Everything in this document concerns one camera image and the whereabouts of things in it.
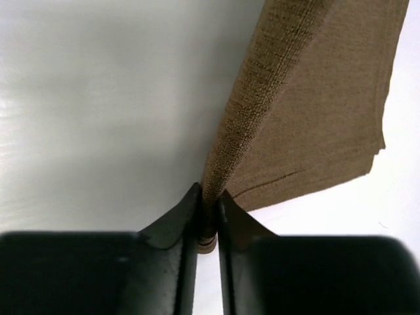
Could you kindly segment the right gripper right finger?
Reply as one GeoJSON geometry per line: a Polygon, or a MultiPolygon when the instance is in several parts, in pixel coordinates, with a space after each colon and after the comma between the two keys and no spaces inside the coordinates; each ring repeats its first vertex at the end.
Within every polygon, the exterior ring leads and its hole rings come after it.
{"type": "Polygon", "coordinates": [[[396,239],[279,236],[217,203],[225,314],[418,314],[419,269],[396,239]]]}

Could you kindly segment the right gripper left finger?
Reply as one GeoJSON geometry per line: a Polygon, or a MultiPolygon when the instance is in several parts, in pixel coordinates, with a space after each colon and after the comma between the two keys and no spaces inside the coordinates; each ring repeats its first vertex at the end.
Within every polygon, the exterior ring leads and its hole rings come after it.
{"type": "Polygon", "coordinates": [[[2,314],[191,314],[201,188],[138,232],[1,235],[2,314]]]}

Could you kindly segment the brown cloth napkin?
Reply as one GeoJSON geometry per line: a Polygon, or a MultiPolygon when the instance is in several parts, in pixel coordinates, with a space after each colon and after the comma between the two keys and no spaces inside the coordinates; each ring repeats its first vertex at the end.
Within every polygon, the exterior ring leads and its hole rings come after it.
{"type": "Polygon", "coordinates": [[[200,253],[223,192],[246,211],[370,172],[407,1],[266,1],[202,178],[200,253]]]}

